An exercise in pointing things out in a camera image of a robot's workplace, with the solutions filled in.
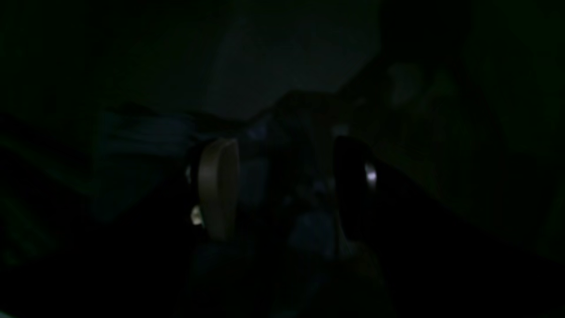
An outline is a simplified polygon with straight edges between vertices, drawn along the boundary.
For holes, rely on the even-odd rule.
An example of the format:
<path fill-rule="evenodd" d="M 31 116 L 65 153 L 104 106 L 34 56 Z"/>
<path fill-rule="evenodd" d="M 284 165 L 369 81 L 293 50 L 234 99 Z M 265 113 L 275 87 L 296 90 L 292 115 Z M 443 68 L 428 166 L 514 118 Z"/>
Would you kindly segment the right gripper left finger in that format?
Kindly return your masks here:
<path fill-rule="evenodd" d="M 194 147 L 189 153 L 185 179 L 189 185 L 190 224 L 210 240 L 232 239 L 239 197 L 238 141 L 218 138 Z"/>

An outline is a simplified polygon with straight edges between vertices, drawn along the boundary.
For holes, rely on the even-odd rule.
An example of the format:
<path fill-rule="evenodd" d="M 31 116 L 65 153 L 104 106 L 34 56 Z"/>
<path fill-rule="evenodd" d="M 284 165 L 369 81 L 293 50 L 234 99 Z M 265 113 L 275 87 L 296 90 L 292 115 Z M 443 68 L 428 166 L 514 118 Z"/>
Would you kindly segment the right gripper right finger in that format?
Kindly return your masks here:
<path fill-rule="evenodd" d="M 363 141 L 339 136 L 333 172 L 347 239 L 366 245 L 383 273 L 464 272 L 456 216 Z"/>

